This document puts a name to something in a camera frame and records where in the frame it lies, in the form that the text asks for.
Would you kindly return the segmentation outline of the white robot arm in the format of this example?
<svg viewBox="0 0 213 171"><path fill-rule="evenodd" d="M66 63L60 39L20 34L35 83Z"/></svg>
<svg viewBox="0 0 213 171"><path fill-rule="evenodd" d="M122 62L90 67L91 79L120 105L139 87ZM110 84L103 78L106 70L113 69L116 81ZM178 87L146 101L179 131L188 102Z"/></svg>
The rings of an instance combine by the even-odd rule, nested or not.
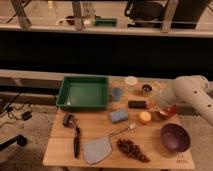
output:
<svg viewBox="0 0 213 171"><path fill-rule="evenodd" d="M207 94L208 89L209 81L202 75L180 76L160 89L154 99L162 109L184 101L213 126L213 99Z"/></svg>

